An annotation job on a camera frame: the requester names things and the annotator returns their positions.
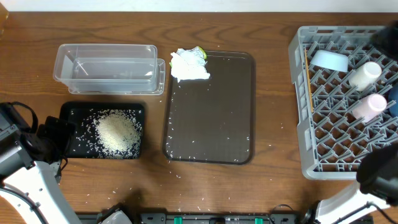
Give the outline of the white paper napkin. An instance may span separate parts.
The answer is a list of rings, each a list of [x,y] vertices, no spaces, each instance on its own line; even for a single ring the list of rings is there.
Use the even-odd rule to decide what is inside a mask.
[[[170,54],[171,76],[178,82],[183,80],[207,80],[210,73],[207,72],[205,66],[207,63],[207,54],[205,51],[196,46],[193,49],[177,49],[176,52]]]

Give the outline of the light blue bowl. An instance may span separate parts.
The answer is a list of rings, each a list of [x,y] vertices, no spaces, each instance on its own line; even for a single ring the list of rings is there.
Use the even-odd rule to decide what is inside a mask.
[[[348,56],[330,52],[326,50],[318,50],[310,63],[312,65],[327,68],[329,70],[335,70],[339,72],[348,71]]]

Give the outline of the cream white cup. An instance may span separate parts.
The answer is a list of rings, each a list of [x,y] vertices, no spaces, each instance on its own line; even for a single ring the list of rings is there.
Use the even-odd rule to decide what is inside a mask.
[[[358,91],[363,91],[374,83],[381,73],[382,69],[376,62],[366,62],[349,76],[348,81],[352,87],[357,87]]]

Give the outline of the pink cup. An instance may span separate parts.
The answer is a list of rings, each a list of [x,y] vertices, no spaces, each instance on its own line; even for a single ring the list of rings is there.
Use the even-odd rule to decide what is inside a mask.
[[[380,94],[373,93],[361,99],[361,103],[352,110],[352,114],[356,119],[363,118],[363,122],[367,123],[382,113],[386,107],[386,99]]]

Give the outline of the dark blue plate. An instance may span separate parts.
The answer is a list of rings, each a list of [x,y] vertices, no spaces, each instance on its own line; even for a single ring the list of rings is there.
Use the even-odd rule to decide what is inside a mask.
[[[389,108],[392,117],[398,117],[398,84],[396,83],[388,94],[388,100],[394,101],[395,104]]]

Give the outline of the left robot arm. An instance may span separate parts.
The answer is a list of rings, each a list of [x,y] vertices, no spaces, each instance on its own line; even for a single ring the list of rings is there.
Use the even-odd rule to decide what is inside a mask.
[[[1,197],[26,223],[79,223],[59,187],[75,126],[49,116],[28,124],[18,102],[1,103]]]

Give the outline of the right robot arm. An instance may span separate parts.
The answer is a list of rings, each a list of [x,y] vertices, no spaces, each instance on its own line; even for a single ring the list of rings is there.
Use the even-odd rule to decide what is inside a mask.
[[[375,33],[370,41],[381,53],[397,60],[397,20]],[[363,98],[359,112],[381,112],[386,99],[377,94]],[[383,209],[397,207],[397,144],[365,156],[356,181],[336,195],[309,208],[301,223],[351,223],[377,210],[389,222],[397,223]]]

